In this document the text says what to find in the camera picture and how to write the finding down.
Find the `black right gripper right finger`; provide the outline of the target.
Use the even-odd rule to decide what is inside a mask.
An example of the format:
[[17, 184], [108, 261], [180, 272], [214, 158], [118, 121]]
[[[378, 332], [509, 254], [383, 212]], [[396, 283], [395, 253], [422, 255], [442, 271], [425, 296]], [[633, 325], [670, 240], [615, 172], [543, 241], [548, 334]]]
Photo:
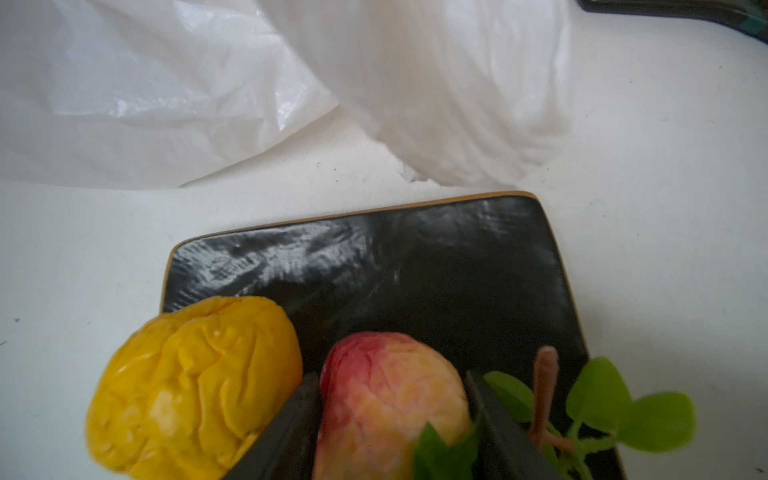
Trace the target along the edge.
[[468, 371], [464, 385], [472, 412], [482, 418], [477, 479], [561, 478], [479, 373]]

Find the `green leafy sprig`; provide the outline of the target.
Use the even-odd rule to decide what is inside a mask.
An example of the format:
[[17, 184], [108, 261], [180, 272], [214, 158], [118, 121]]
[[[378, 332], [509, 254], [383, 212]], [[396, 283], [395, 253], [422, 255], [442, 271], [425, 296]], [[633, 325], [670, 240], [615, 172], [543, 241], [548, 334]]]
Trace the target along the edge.
[[634, 400], [617, 367], [605, 357], [588, 361], [579, 372], [566, 398], [571, 425], [561, 433], [550, 421], [559, 372], [558, 351], [545, 345], [533, 363], [532, 386], [500, 371], [483, 375], [559, 479], [591, 479], [587, 457], [619, 444], [661, 454], [694, 439], [697, 420], [690, 396], [667, 391]]

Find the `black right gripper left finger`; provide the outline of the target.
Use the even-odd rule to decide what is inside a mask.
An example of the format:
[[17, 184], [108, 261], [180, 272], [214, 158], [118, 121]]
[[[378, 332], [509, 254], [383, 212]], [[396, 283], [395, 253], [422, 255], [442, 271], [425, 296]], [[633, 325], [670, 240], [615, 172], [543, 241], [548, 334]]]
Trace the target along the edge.
[[322, 409], [319, 376], [306, 374], [259, 438], [222, 479], [311, 479]]

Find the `yellow fake pear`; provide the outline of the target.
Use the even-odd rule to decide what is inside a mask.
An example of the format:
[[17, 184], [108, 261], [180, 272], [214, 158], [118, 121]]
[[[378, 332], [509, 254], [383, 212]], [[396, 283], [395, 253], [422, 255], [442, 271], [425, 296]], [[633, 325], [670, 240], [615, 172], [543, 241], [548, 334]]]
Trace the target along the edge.
[[132, 479], [220, 479], [303, 377], [293, 323], [265, 297], [212, 297], [148, 321], [91, 400], [91, 458]]

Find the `white plastic bag lemon print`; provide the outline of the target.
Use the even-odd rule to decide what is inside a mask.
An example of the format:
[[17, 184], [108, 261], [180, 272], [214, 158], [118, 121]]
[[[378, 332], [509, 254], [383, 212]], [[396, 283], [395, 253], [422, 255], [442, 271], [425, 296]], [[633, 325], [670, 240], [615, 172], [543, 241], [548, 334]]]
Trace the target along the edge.
[[570, 59], [564, 1], [5, 1], [1, 175], [177, 187], [342, 107], [410, 180], [512, 185]]

